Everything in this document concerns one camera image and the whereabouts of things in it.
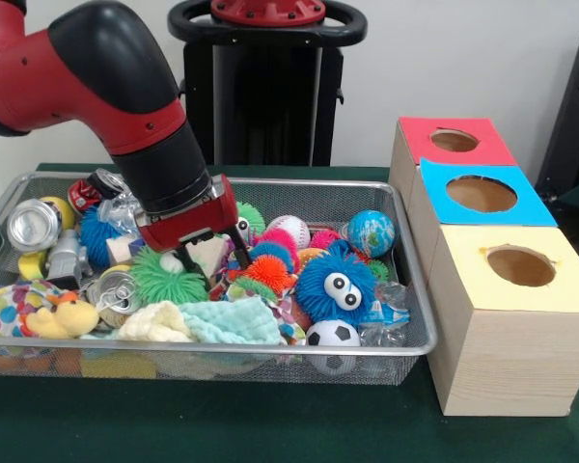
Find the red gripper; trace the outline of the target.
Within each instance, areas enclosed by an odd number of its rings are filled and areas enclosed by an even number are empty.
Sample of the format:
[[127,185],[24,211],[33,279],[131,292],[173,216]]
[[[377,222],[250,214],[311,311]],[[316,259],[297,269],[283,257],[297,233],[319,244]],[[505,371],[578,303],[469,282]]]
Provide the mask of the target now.
[[157,253],[176,249],[175,256],[184,270],[201,276],[205,289],[210,289],[206,273],[182,245],[225,233],[234,244],[234,256],[239,266],[248,268],[252,263],[247,245],[235,226],[238,213],[234,191],[224,174],[212,177],[205,194],[186,208],[158,215],[149,214],[139,207],[134,219],[139,233],[150,248]]

